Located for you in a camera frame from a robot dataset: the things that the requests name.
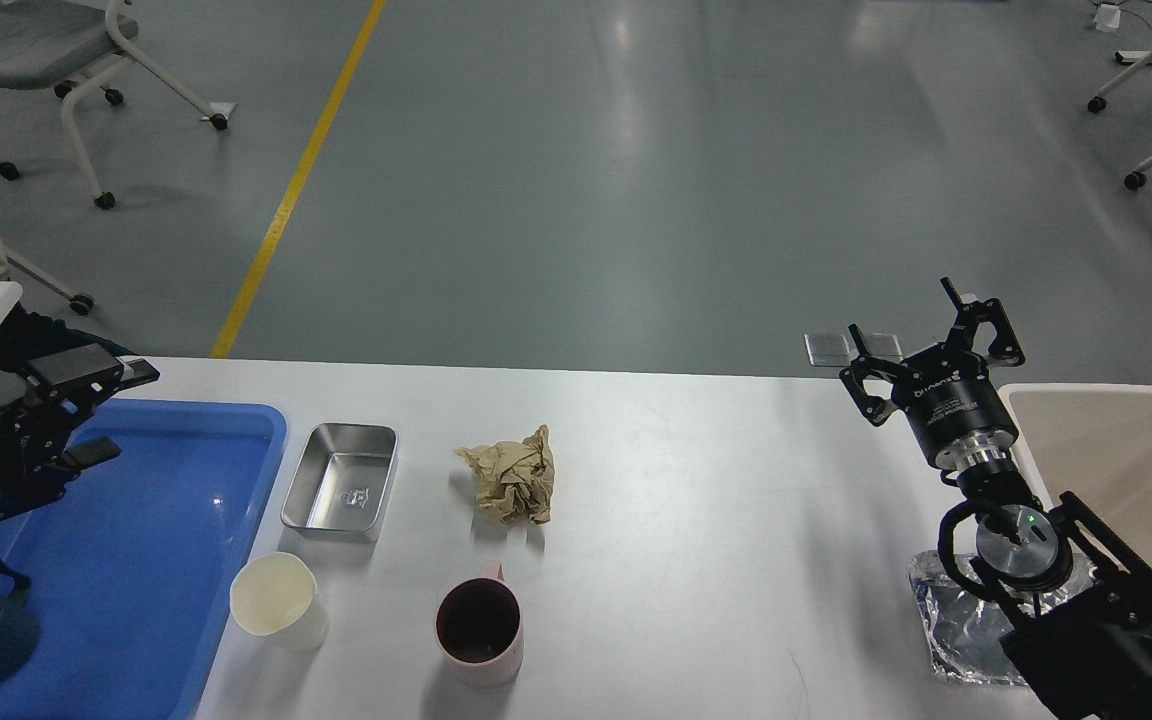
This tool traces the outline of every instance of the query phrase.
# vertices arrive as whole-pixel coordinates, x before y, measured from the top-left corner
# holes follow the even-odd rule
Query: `cable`
[[[1134,17],[1138,18],[1140,22],[1143,22],[1144,24],[1146,24],[1146,26],[1149,29],[1151,29],[1151,31],[1152,31],[1152,23],[1149,22],[1147,17],[1144,17],[1144,15],[1142,15],[1142,14],[1135,12],[1135,10],[1129,10],[1128,8],[1124,8],[1123,5],[1129,3],[1129,1],[1130,0],[1121,0],[1120,3],[1113,3],[1111,0],[1087,0],[1089,3],[1092,3],[1093,6],[1097,6],[1097,8],[1100,8],[1101,5],[1115,5],[1117,7],[1117,9],[1120,9],[1121,12],[1123,12],[1126,14],[1129,14],[1129,15],[1132,15]],[[1143,3],[1152,5],[1152,0],[1140,0],[1140,1]]]
[[[938,559],[941,560],[941,566],[945,568],[945,574],[948,578],[954,579],[960,588],[963,588],[969,593],[977,596],[980,600],[986,602],[1006,602],[1011,600],[1010,597],[1005,597],[1000,593],[991,591],[991,589],[985,588],[983,584],[969,579],[958,569],[957,559],[954,556],[954,529],[963,520],[970,518],[977,514],[977,511],[983,511],[983,514],[992,516],[992,518],[998,518],[1006,524],[1014,524],[1015,518],[1002,509],[1002,507],[996,503],[986,500],[964,500],[950,508],[949,511],[945,514],[945,518],[941,518],[941,532],[937,537],[935,541],[935,554]],[[1015,530],[1011,531],[1011,536],[1015,536]]]

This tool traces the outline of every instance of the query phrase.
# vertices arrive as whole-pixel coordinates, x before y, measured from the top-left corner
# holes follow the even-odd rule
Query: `dark liquid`
[[[500,655],[518,634],[518,602],[505,585],[488,578],[467,579],[438,609],[438,639],[462,662]]]

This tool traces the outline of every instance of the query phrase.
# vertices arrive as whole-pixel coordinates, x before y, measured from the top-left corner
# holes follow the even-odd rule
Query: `aluminum foil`
[[[970,558],[956,555],[955,560],[968,578],[978,579],[972,566],[968,564]],[[1056,591],[1038,596],[1043,612],[1091,588],[1091,562],[1083,555],[1075,555],[1070,578]],[[998,644],[998,638],[1011,630],[1011,623],[996,605],[979,600],[948,578],[935,551],[920,552],[909,561],[909,584],[923,617],[933,673],[961,683],[1025,684]],[[1032,614],[1032,602],[1026,605]]]

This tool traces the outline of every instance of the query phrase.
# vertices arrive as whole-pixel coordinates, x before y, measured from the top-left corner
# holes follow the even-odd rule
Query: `gray chair seat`
[[[136,20],[119,18],[127,37]],[[17,0],[0,10],[0,88],[51,88],[114,53],[105,12],[65,0]]]

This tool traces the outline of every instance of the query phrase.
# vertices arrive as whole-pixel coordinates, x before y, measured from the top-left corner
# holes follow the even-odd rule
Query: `white bin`
[[[1152,387],[1011,384],[1000,395],[1036,492],[1074,491],[1152,566]]]

